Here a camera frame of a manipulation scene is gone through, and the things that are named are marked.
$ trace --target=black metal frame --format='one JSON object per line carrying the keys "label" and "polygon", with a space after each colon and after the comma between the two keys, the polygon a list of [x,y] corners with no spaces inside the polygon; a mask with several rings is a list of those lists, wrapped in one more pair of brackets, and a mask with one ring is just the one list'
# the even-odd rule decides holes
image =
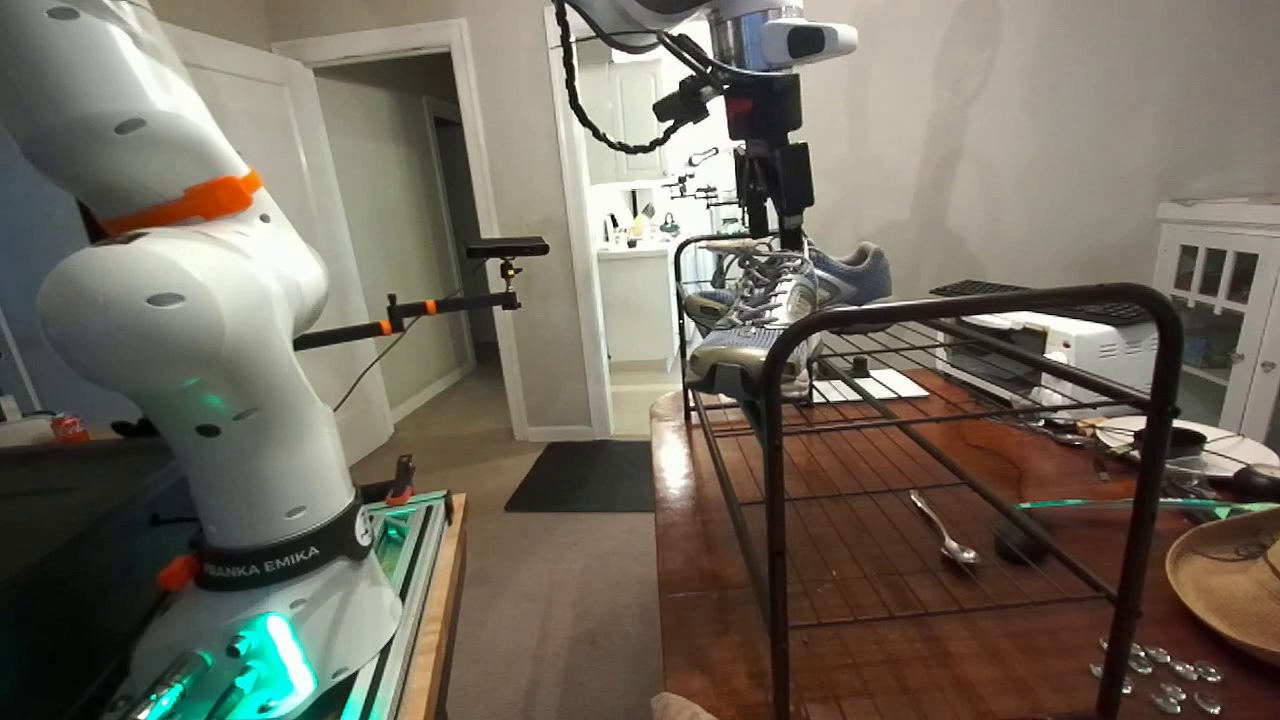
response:
{"label": "black metal frame", "polygon": [[[679,261],[692,243],[700,240],[684,240],[670,256],[675,256],[675,294],[679,294]],[[782,398],[782,376],[788,376],[788,361],[800,345],[810,345],[814,337],[831,334],[831,337],[873,337],[880,330],[900,330],[900,325],[916,325],[926,334],[950,334],[962,337],[962,330],[954,325],[958,317],[976,317],[976,311],[1065,311],[1071,305],[1132,305],[1145,308],[1149,322],[1159,334],[1159,348],[1155,348],[1155,367],[1153,367],[1153,384],[1149,391],[1126,391],[1118,384],[1108,384],[1099,376],[1051,366],[1044,358],[1032,351],[1010,351],[1018,366],[1044,367],[1051,376],[1065,376],[1087,391],[1099,391],[1103,404],[1123,404],[1149,418],[1149,446],[1139,453],[1139,468],[1135,468],[1135,499],[1132,499],[1132,523],[1126,523],[1126,541],[1123,541],[1123,566],[1118,566],[1118,583],[1108,590],[1103,579],[1087,575],[1066,552],[1060,552],[1039,530],[1032,530],[1014,507],[1006,507],[994,491],[989,491],[980,480],[971,480],[962,468],[954,468],[943,453],[935,453],[926,446],[926,436],[921,436],[912,423],[892,422],[886,414],[883,423],[905,427],[905,436],[916,442],[916,448],[922,448],[926,457],[935,457],[947,471],[954,471],[954,480],[962,489],[971,489],[985,506],[990,506],[1006,523],[1023,530],[1029,535],[1044,541],[1048,552],[1076,572],[1087,590],[1096,590],[1099,598],[1110,602],[1110,627],[1108,627],[1108,658],[1103,658],[1103,682],[1099,682],[1099,697],[1096,697],[1096,717],[1116,717],[1118,712],[1118,694],[1123,694],[1123,668],[1126,668],[1126,650],[1135,636],[1135,618],[1139,618],[1139,598],[1145,598],[1145,572],[1153,562],[1153,523],[1155,523],[1155,507],[1159,507],[1159,475],[1162,475],[1162,457],[1169,457],[1169,427],[1177,418],[1177,380],[1180,380],[1180,348],[1184,348],[1184,330],[1180,317],[1171,311],[1171,305],[1145,289],[1145,285],[1087,285],[1087,289],[1044,289],[1044,294],[998,294],[998,297],[958,297],[958,302],[912,302],[912,305],[880,305],[880,308],[827,308],[814,317],[804,317],[795,325],[788,325],[766,361],[760,380],[752,384],[752,398],[740,398],[734,404],[746,404],[746,422],[752,434],[760,442],[764,453],[764,567],[752,562],[752,545],[746,545],[746,530],[734,515],[734,491],[727,486],[727,468],[719,448],[713,446],[713,418],[716,407],[723,414],[723,400],[708,400],[700,391],[684,389],[684,422],[704,423],[708,434],[708,457],[719,480],[719,491],[727,499],[727,515],[734,530],[734,541],[743,548],[746,562],[746,575],[760,594],[760,613],[766,623],[766,664],[771,664],[771,712],[788,717],[792,710],[792,658],[788,658],[788,499],[782,499],[782,407],[795,404],[792,398]],[[684,322],[675,322],[679,330],[679,358],[686,358],[686,334]]]}

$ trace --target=metal tool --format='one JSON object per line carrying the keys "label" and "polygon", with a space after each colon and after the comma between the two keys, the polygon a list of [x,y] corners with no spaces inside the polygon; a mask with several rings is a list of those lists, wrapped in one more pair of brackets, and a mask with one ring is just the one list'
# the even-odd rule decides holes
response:
{"label": "metal tool", "polygon": [[912,491],[912,506],[926,515],[926,523],[933,523],[935,535],[943,541],[943,548],[938,548],[943,562],[950,562],[950,566],[958,566],[958,567],[976,567],[976,566],[980,566],[976,548],[958,545],[958,541],[947,534],[947,523],[922,506],[921,491]]}

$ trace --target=white door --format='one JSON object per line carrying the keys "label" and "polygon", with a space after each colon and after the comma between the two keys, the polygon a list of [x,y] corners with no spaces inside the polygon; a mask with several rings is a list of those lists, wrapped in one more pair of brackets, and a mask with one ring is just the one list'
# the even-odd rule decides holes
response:
{"label": "white door", "polygon": [[[315,75],[287,57],[229,46],[216,37],[167,29],[187,62],[211,115],[224,124],[241,156],[263,175],[287,219],[324,256],[328,305],[315,330],[364,325],[384,308],[364,308],[349,216],[328,156]],[[350,380],[375,361],[373,345],[315,348],[300,358],[315,391],[334,404]],[[378,374],[338,407],[349,461],[368,457],[391,436],[391,414]]]}

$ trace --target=cable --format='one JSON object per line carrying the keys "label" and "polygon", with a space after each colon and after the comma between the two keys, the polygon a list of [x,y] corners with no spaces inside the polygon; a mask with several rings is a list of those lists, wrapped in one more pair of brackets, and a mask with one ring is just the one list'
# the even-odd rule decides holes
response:
{"label": "cable", "polygon": [[587,115],[584,99],[577,95],[577,62],[570,62],[570,32],[566,32],[566,0],[555,0],[555,29],[559,29],[559,66],[565,66],[565,95],[566,95],[566,109],[570,109],[577,124],[584,124],[605,148],[623,152],[623,156],[646,156],[646,152],[662,148],[662,144],[684,127],[684,122],[662,124],[662,132],[651,136],[646,144],[613,140],[613,136]]}
{"label": "cable", "polygon": [[356,398],[356,389],[364,384],[364,376],[378,366],[378,361],[387,361],[391,358],[391,348],[413,334],[413,325],[417,325],[417,317],[409,317],[403,322],[403,334],[387,345],[387,348],[378,348],[364,367],[358,367],[358,376],[349,384],[349,391],[332,404],[332,414],[338,414],[350,398]]}

